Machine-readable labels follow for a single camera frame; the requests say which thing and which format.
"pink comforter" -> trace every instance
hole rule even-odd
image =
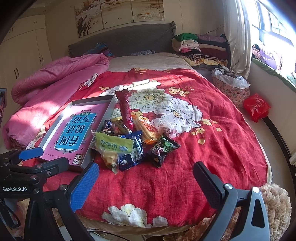
[[[81,83],[95,73],[100,75],[108,67],[104,54],[63,57],[19,81],[12,88],[12,98],[23,108],[2,129],[5,147],[26,148],[43,123],[69,101]]]

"floral bedspread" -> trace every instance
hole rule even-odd
[[[100,175],[83,208],[77,211],[79,215],[142,228],[197,224],[214,212],[193,177],[197,161],[203,161],[235,188],[266,183],[267,164],[254,132],[227,96],[195,71],[105,72],[82,84],[70,101],[111,95],[126,88],[132,111],[177,125],[180,136],[175,141],[181,147],[169,154],[159,169],[147,161],[117,175],[97,155]],[[31,146],[38,146],[65,106],[47,120]],[[120,115],[118,104],[112,115]],[[76,175],[65,172],[51,177],[45,190],[68,184]]]

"blue snack bag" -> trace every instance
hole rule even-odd
[[[128,135],[120,135],[121,138],[133,140],[133,149],[130,154],[119,154],[119,170],[125,171],[142,162],[143,146],[141,141],[142,131],[137,131]]]

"gray headboard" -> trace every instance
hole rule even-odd
[[[156,53],[173,53],[171,39],[175,36],[176,24],[156,23],[122,27],[98,33],[68,46],[70,57],[82,56],[97,43],[105,43],[116,57],[153,50]]]

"windowsill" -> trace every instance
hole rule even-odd
[[[284,82],[286,86],[288,86],[291,90],[293,90],[296,93],[296,79],[294,79],[292,75],[287,76],[282,71],[274,70],[265,63],[262,63],[261,61],[254,58],[252,58],[252,62],[268,74],[278,77],[281,81]]]

